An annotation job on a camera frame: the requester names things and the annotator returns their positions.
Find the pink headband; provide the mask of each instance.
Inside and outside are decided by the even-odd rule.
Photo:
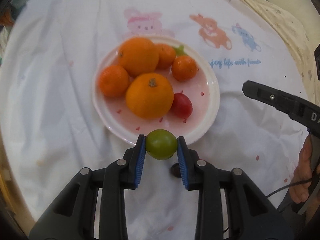
[[[137,22],[137,21],[148,21],[150,20],[149,16],[137,16],[137,17],[131,17],[128,20],[128,23],[133,23],[133,22]]]

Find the red fruit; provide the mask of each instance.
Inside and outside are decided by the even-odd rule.
[[[192,110],[192,103],[186,95],[182,93],[174,94],[171,112],[175,116],[186,119],[192,114]]]

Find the plate with fruit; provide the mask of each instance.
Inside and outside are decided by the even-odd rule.
[[[134,37],[114,48],[92,79],[92,100],[104,125],[132,145],[164,129],[189,145],[213,124],[217,78],[191,47],[166,36]]]

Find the pink cartoon bear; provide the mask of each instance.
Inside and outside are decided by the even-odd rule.
[[[128,19],[129,32],[122,35],[124,40],[139,35],[166,35],[174,38],[174,33],[170,30],[162,29],[162,23],[159,18],[160,12],[141,13],[135,8],[128,8],[124,11],[124,16]]]

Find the brown cartoon bear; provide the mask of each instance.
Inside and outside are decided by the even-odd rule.
[[[201,25],[202,28],[199,30],[199,35],[209,46],[216,49],[223,46],[227,50],[231,50],[231,40],[222,29],[218,28],[218,24],[214,19],[204,18],[201,14],[190,15],[190,18]]]

